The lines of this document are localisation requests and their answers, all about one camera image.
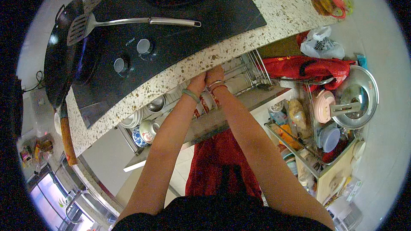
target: faucet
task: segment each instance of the faucet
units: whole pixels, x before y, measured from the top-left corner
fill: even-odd
[[[77,221],[70,219],[70,218],[69,218],[69,214],[68,214],[68,210],[69,210],[69,208],[73,205],[73,203],[74,203],[82,194],[87,194],[87,193],[88,193],[88,190],[78,190],[77,192],[74,192],[74,191],[72,190],[72,192],[75,194],[75,196],[74,196],[73,200],[71,200],[71,202],[67,205],[66,210],[65,210],[65,213],[66,213],[66,217],[70,220],[71,223],[73,223],[73,224],[79,224],[79,223],[82,223],[83,221],[82,221],[81,219],[80,219],[80,220],[77,220]]]

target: blue and white bowl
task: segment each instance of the blue and white bowl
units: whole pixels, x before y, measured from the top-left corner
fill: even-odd
[[[150,144],[144,141],[143,138],[140,136],[140,125],[137,125],[133,129],[133,140],[136,143],[136,146],[139,146],[142,148],[150,146]]]

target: person's hand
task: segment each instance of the person's hand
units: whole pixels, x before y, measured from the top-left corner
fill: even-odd
[[[215,66],[213,69],[208,70],[205,75],[205,83],[209,86],[216,80],[224,81],[224,69],[221,65]]]
[[[187,89],[196,94],[200,97],[200,94],[203,92],[206,81],[205,81],[206,74],[201,73],[198,76],[195,76],[191,79],[190,85],[188,85]]]

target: black shirt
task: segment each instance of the black shirt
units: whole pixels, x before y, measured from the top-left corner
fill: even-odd
[[[245,194],[178,197],[156,216],[136,213],[123,218],[120,230],[327,230],[316,220],[280,213]]]

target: stove knob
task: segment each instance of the stove knob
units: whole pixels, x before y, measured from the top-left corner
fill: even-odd
[[[141,39],[138,43],[137,43],[137,52],[139,52],[139,54],[150,54],[150,52],[153,49],[153,44],[150,43],[150,41],[148,39]]]
[[[117,58],[114,61],[114,70],[117,73],[123,73],[128,69],[128,63],[124,61],[122,58]]]

